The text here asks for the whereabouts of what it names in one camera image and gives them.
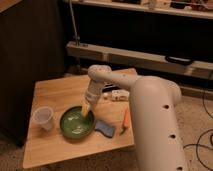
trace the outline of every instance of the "sponge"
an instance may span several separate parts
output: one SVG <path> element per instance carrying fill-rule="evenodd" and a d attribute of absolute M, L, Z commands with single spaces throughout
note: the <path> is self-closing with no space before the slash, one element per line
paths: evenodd
<path fill-rule="evenodd" d="M 115 126 L 110 125 L 103 120 L 97 120 L 95 124 L 95 131 L 99 131 L 104 136 L 112 138 L 115 134 Z"/>

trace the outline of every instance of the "bowl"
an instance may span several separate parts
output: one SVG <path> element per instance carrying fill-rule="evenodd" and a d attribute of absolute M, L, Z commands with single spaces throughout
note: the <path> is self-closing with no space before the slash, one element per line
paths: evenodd
<path fill-rule="evenodd" d="M 80 139 L 89 135 L 94 129 L 95 118 L 92 111 L 86 117 L 81 115 L 81 106 L 68 109 L 60 119 L 62 134 L 69 139 Z"/>

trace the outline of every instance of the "cup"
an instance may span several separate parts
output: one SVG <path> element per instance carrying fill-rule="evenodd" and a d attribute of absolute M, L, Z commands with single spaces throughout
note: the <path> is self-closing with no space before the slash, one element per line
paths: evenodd
<path fill-rule="evenodd" d="M 48 106 L 37 108 L 33 112 L 33 122 L 49 131 L 53 128 L 53 109 Z"/>

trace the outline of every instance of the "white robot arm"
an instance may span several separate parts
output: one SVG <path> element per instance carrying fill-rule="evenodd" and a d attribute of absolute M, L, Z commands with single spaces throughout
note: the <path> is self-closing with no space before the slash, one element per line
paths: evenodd
<path fill-rule="evenodd" d="M 130 110 L 136 154 L 141 171 L 188 171 L 174 105 L 181 100 L 174 82 L 154 76 L 133 76 L 93 65 L 85 99 L 93 108 L 105 83 L 130 92 Z"/>

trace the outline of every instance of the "black cable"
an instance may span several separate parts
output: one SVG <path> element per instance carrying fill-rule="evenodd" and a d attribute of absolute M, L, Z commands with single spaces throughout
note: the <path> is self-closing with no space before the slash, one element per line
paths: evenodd
<path fill-rule="evenodd" d="M 211 143 L 211 145 L 212 145 L 212 147 L 213 147 L 213 133 L 210 135 L 210 143 Z"/>
<path fill-rule="evenodd" d="M 187 148 L 187 147 L 191 147 L 191 146 L 199 146 L 199 147 L 203 147 L 203 148 L 206 148 L 208 150 L 213 150 L 213 148 L 207 146 L 207 145 L 203 145 L 203 144 L 187 144 L 187 145 L 184 145 L 183 148 Z"/>
<path fill-rule="evenodd" d="M 197 145 L 196 145 L 196 156 L 197 156 L 198 161 L 202 164 L 203 167 L 205 167 L 206 169 L 208 169 L 208 170 L 210 170 L 210 171 L 213 171 L 213 169 L 210 168 L 210 167 L 208 167 L 208 166 L 207 166 L 206 164 L 204 164 L 204 162 L 201 160 L 201 158 L 200 158 L 200 156 L 199 156 L 199 153 L 198 153 L 198 147 L 199 147 L 199 143 L 200 143 L 201 138 L 202 138 L 204 135 L 206 135 L 207 133 L 212 132 L 212 131 L 213 131 L 213 129 L 209 129 L 209 130 L 203 132 L 203 133 L 200 135 L 200 137 L 198 138 Z"/>
<path fill-rule="evenodd" d="M 204 87 L 204 89 L 203 89 L 202 102 L 203 102 L 203 107 L 204 107 L 206 113 L 209 115 L 209 117 L 211 117 L 211 118 L 213 119 L 213 115 L 208 111 L 208 109 L 207 109 L 207 107 L 206 107 L 206 104 L 205 104 L 206 90 L 207 90 L 207 88 L 208 88 L 209 81 L 211 80 L 212 73 L 213 73 L 213 70 L 210 71 L 209 76 L 208 76 L 208 79 L 207 79 L 207 82 L 206 82 L 206 85 L 205 85 L 205 87 Z M 211 148 L 211 147 L 208 147 L 208 146 L 206 146 L 206 145 L 200 144 L 200 140 L 202 139 L 202 137 L 203 137 L 204 135 L 208 134 L 209 132 L 212 132 L 212 131 L 213 131 L 213 129 L 209 129 L 209 130 L 203 132 L 203 133 L 199 136 L 198 141 L 197 141 L 196 144 L 187 144 L 187 145 L 185 145 L 185 146 L 183 147 L 183 148 L 185 149 L 185 148 L 190 147 L 190 146 L 195 146 L 195 147 L 196 147 L 196 157 L 197 157 L 198 161 L 200 162 L 200 164 L 201 164 L 203 167 L 205 167 L 206 169 L 208 169 L 208 170 L 210 170 L 210 171 L 213 171 L 213 169 L 210 168 L 209 166 L 207 166 L 207 165 L 201 160 L 201 158 L 200 158 L 200 156 L 199 156 L 199 153 L 198 153 L 198 149 L 199 149 L 199 147 L 203 147 L 203 148 L 206 148 L 206 149 L 209 149 L 209 150 L 213 150 L 213 133 L 211 133 L 211 135 L 210 135 L 210 137 L 209 137 L 209 141 L 210 141 L 210 144 L 211 144 L 212 148 Z"/>
<path fill-rule="evenodd" d="M 208 109 L 207 109 L 207 107 L 206 107 L 206 104 L 205 104 L 206 90 L 207 90 L 207 88 L 208 88 L 209 81 L 211 80 L 212 73 L 213 73 L 213 70 L 210 71 L 209 76 L 208 76 L 208 79 L 207 79 L 207 82 L 206 82 L 206 85 L 205 85 L 205 87 L 204 87 L 204 89 L 203 89 L 202 101 L 203 101 L 203 107 L 204 107 L 206 113 L 213 119 L 213 115 L 211 115 L 211 113 L 208 111 Z"/>

